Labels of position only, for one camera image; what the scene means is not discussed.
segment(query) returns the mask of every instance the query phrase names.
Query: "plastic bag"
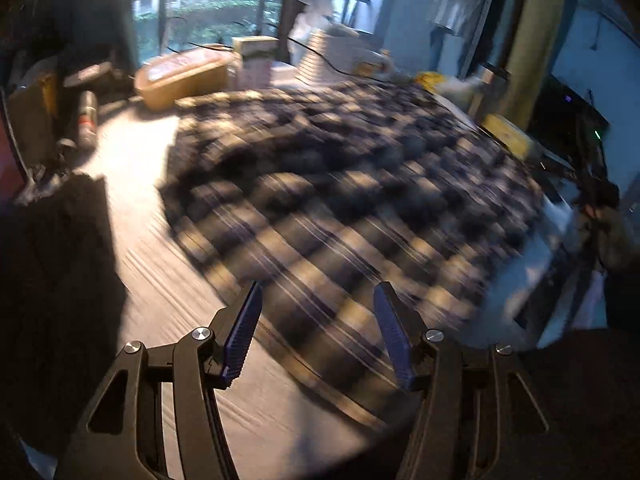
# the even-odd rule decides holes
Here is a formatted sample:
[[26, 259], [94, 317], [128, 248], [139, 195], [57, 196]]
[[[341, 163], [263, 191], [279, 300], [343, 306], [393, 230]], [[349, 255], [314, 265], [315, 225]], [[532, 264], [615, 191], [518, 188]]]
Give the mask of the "plastic bag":
[[[304, 12], [296, 17], [289, 37], [300, 43], [307, 44], [309, 37], [316, 30], [328, 30], [334, 19], [334, 4], [332, 0], [297, 0], [306, 5]], [[297, 66], [305, 55], [306, 49], [289, 41], [291, 64]]]

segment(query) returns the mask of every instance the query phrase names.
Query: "small box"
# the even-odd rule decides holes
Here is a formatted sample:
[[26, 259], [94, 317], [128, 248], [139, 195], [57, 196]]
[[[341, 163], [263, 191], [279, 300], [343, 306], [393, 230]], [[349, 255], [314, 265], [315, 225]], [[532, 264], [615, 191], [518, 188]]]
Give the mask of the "small box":
[[234, 38], [236, 51], [236, 90], [267, 88], [271, 83], [271, 65], [278, 38], [247, 36]]

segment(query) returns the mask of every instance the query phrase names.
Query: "silver bolt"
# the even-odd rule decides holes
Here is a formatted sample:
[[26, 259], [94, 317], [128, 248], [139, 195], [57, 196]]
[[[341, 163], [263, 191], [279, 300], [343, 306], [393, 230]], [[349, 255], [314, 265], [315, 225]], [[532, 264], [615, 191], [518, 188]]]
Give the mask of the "silver bolt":
[[124, 345], [124, 351], [127, 354], [135, 354], [138, 350], [142, 348], [142, 343], [140, 341], [129, 341]]
[[511, 355], [513, 353], [513, 348], [511, 345], [497, 344], [495, 346], [495, 351], [500, 355]]
[[439, 343], [444, 339], [444, 334], [440, 330], [431, 329], [422, 334], [422, 338], [431, 343]]
[[206, 326], [199, 326], [196, 330], [191, 332], [191, 337], [193, 337], [196, 341], [204, 341], [209, 336], [211, 336], [211, 330], [209, 330]]

